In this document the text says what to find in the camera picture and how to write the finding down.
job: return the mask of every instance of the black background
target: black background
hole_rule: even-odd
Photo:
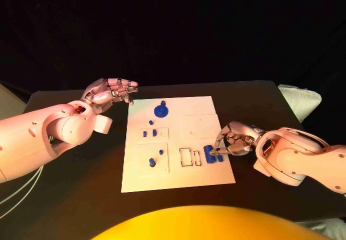
[[[271,80],[322,94],[303,126],[345,143],[345,1],[2,4],[0,82],[25,101],[98,78],[142,86]]]

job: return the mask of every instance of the white robotic arm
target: white robotic arm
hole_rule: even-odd
[[[224,138],[231,145],[214,149],[211,155],[246,155],[254,146],[254,168],[263,174],[292,186],[310,176],[336,193],[346,194],[345,145],[329,146],[315,135],[287,127],[266,132],[237,121],[221,130],[217,147]]]
[[[139,91],[137,86],[122,78],[101,78],[88,86],[81,100],[0,121],[0,183],[58,158],[90,139],[93,131],[109,133],[113,120],[98,114],[113,102],[134,104],[129,93]]]

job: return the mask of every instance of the robotic hand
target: robotic hand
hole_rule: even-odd
[[[101,78],[81,100],[25,113],[0,121],[0,183],[23,176],[91,137],[109,133],[113,120],[100,115],[114,102],[134,104],[137,82]]]
[[[287,185],[299,186],[306,176],[310,176],[332,191],[346,194],[345,145],[331,146],[318,136],[297,129],[283,127],[274,131],[264,131],[237,121],[221,130],[217,147],[224,138],[231,145],[214,149],[211,155],[241,156],[254,148],[254,168],[269,177],[274,177]]]

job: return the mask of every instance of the puzzle board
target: puzzle board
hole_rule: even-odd
[[[169,111],[163,118],[155,115],[162,101]],[[207,162],[204,146],[214,146],[220,131],[211,96],[136,100],[129,106],[122,192],[234,184],[230,157]]]

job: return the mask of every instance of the dark table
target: dark table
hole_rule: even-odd
[[[26,112],[78,100],[83,92],[36,92]],[[140,87],[133,94],[134,99],[195,96],[212,96],[222,127],[237,120],[266,130],[280,127],[303,129],[270,81],[150,86]],[[345,196],[310,177],[295,187],[263,175],[253,168],[254,152],[230,156],[235,184],[122,193],[129,105],[123,102],[114,104],[104,115],[113,118],[109,134],[94,132],[83,145],[47,164],[29,196],[0,220],[2,239],[90,239],[130,218],[186,205],[241,207],[292,221],[346,216]],[[2,199],[31,176],[32,173],[2,183]],[[2,205],[2,212],[25,193],[26,190]]]

